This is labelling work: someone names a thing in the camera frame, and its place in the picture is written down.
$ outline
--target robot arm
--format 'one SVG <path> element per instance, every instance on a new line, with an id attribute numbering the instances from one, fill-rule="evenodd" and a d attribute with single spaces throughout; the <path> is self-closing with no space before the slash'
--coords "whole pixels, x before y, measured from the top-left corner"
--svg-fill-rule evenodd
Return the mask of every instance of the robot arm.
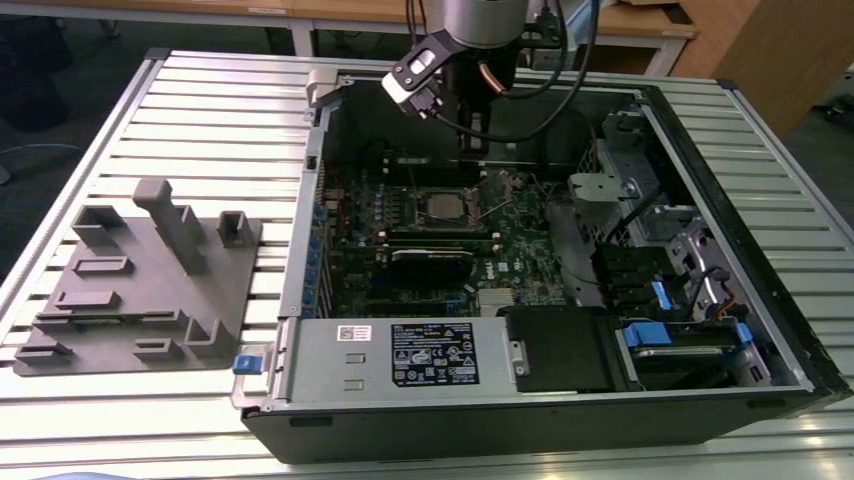
<path id="1" fill-rule="evenodd" d="M 442 119 L 441 72 L 442 87 L 458 97 L 457 123 L 474 132 L 461 134 L 463 153 L 487 151 L 481 140 L 489 132 L 490 103 L 513 87 L 522 49 L 574 50 L 574 36 L 586 33 L 600 0 L 551 1 L 558 15 L 543 4 L 535 21 L 526 23 L 529 0 L 443 0 L 443 28 L 423 38 L 383 78 L 383 88 L 406 112 Z M 569 16 L 557 1 L 570 7 Z"/>

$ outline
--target motherboard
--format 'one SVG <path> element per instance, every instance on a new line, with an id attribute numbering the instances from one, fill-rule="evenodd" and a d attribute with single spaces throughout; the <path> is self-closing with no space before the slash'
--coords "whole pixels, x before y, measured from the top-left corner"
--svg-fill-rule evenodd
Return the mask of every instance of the motherboard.
<path id="1" fill-rule="evenodd" d="M 397 173 L 330 169 L 333 316 L 479 317 L 566 304 L 545 218 L 561 185 L 513 168 L 402 162 Z"/>

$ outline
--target floor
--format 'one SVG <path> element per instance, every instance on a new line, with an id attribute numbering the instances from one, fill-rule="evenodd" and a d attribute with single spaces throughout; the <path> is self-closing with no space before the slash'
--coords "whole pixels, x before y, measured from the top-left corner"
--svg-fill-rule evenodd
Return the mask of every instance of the floor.
<path id="1" fill-rule="evenodd" d="M 151 47 L 235 53 L 293 51 L 286 31 L 262 28 L 193 27 L 122 22 L 120 37 L 106 38 L 94 20 L 68 20 L 66 41 L 74 65 L 54 80 L 68 103 L 71 116 L 59 127 L 38 134 L 14 130 L 0 120 L 0 151 L 32 143 L 64 143 L 86 148 Z M 397 59 L 407 50 L 407 38 L 391 34 L 319 36 L 319 52 L 331 57 Z M 786 141 L 796 158 L 837 205 L 854 220 L 854 133 L 812 112 Z M 79 155 L 60 150 L 28 150 L 0 156 L 0 166 L 12 174 L 0 186 L 0 281 L 32 236 L 42 218 L 76 166 Z"/>

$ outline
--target power supply label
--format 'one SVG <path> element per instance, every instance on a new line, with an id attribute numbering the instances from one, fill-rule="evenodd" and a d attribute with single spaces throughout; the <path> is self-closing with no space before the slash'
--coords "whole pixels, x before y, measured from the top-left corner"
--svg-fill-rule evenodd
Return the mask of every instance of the power supply label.
<path id="1" fill-rule="evenodd" d="M 399 387 L 481 383 L 471 323 L 394 324 L 391 365 Z"/>

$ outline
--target slotted metal table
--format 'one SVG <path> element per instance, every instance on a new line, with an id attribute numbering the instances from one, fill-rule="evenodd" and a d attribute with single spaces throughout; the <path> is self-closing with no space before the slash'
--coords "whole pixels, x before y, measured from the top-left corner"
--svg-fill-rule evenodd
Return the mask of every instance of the slotted metal table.
<path id="1" fill-rule="evenodd" d="M 265 221 L 242 341 L 274 340 L 319 66 L 385 62 L 171 52 L 144 61 L 0 288 L 0 478 L 95 471 L 140 478 L 825 478 L 854 471 L 854 400 L 758 423 L 704 445 L 429 462 L 290 466 L 247 432 L 229 370 L 20 378 L 28 338 L 75 247 L 82 205 L 131 202 L 142 177 L 169 177 L 198 216 Z M 545 79 L 545 75 L 521 73 Z M 662 89 L 801 310 L 854 376 L 854 232 L 738 91 L 709 80 L 593 75 Z M 246 390 L 259 393 L 265 379 Z"/>

